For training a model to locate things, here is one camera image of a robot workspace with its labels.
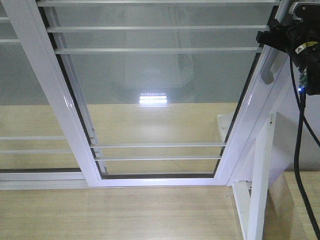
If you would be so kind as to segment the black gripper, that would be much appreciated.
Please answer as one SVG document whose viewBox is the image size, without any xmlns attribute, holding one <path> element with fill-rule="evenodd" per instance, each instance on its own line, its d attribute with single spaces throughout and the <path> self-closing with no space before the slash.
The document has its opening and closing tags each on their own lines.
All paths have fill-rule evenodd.
<svg viewBox="0 0 320 240">
<path fill-rule="evenodd" d="M 305 92 L 320 94 L 320 21 L 294 20 L 282 25 L 277 19 L 269 24 L 269 31 L 259 31 L 256 41 L 287 53 L 299 72 L 306 73 Z"/>
</svg>

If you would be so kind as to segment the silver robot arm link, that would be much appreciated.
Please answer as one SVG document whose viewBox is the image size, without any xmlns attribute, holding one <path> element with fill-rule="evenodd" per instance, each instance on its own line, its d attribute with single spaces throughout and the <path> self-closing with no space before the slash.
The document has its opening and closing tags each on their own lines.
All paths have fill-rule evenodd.
<svg viewBox="0 0 320 240">
<path fill-rule="evenodd" d="M 320 19 L 320 3 L 296 1 L 290 6 L 288 13 L 296 18 L 316 21 Z"/>
</svg>

